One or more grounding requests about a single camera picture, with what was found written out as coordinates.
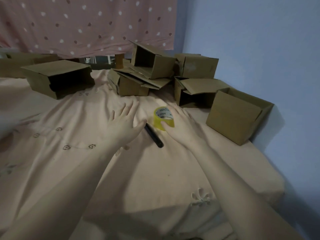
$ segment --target open cardboard box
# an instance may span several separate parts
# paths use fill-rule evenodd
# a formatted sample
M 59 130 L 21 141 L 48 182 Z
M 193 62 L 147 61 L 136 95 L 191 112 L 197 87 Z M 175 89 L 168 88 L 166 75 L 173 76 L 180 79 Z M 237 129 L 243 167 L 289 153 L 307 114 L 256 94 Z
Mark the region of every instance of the open cardboard box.
M 148 96 L 149 88 L 159 90 L 170 82 L 168 78 L 147 79 L 134 71 L 130 63 L 124 62 L 124 66 L 122 69 L 111 69 L 108 74 L 110 85 L 118 95 Z
M 33 91 L 54 99 L 94 86 L 90 65 L 69 60 L 59 60 L 22 67 Z
M 234 88 L 221 89 L 206 124 L 241 146 L 258 129 L 273 105 Z
M 177 76 L 184 78 L 214 77 L 218 66 L 218 58 L 210 58 L 200 54 L 175 54 L 179 68 L 175 69 Z
M 230 87 L 214 78 L 175 77 L 174 98 L 182 108 L 211 108 L 219 89 Z
M 4 53 L 0 59 L 0 77 L 26 78 L 21 67 L 59 60 L 55 54 Z
M 174 74 L 173 68 L 176 60 L 174 57 L 152 45 L 131 42 L 134 44 L 132 69 L 148 79 L 171 77 Z

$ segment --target right hand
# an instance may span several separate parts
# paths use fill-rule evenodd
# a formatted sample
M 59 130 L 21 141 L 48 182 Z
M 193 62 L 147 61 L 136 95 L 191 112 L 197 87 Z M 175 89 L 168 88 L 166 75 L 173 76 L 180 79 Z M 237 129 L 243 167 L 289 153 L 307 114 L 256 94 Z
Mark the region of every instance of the right hand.
M 169 136 L 188 149 L 196 142 L 204 141 L 201 129 L 187 111 L 174 104 L 167 107 L 173 115 L 174 127 L 164 121 L 161 121 L 161 125 Z

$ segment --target left hand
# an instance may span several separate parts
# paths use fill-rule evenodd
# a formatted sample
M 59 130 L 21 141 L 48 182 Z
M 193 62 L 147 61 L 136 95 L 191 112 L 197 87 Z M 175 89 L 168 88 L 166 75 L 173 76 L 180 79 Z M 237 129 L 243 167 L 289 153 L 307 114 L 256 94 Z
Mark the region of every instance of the left hand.
M 106 129 L 106 138 L 117 149 L 133 141 L 146 125 L 147 120 L 142 120 L 136 127 L 133 127 L 138 106 L 139 102 L 134 103 L 132 101 L 111 112 Z

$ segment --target bed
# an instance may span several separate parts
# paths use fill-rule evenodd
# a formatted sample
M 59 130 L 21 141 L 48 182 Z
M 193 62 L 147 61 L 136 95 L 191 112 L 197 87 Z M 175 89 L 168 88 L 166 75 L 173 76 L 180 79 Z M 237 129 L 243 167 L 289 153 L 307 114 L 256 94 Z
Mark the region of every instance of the bed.
M 20 120 L 0 142 L 0 233 L 101 143 L 113 109 L 140 101 L 134 125 L 144 118 L 152 125 L 154 109 L 174 101 L 170 86 L 120 97 L 107 70 L 91 75 L 93 88 L 59 101 L 32 91 L 25 79 L 0 79 L 2 114 Z M 209 128 L 208 110 L 187 111 L 209 145 L 275 207 L 284 180 L 266 157 L 251 142 L 238 146 Z M 236 239 L 196 159 L 165 131 L 156 132 L 163 148 L 143 130 L 114 155 L 70 239 Z

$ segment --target yellow packing tape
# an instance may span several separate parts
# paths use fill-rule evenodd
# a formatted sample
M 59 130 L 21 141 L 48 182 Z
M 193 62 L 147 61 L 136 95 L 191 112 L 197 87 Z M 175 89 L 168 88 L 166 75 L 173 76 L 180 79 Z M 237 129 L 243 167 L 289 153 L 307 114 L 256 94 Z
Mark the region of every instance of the yellow packing tape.
M 161 125 L 161 121 L 166 122 L 171 127 L 174 127 L 174 117 L 172 116 L 170 110 L 167 107 L 159 107 L 155 109 L 153 113 L 153 125 L 154 127 L 164 131 Z

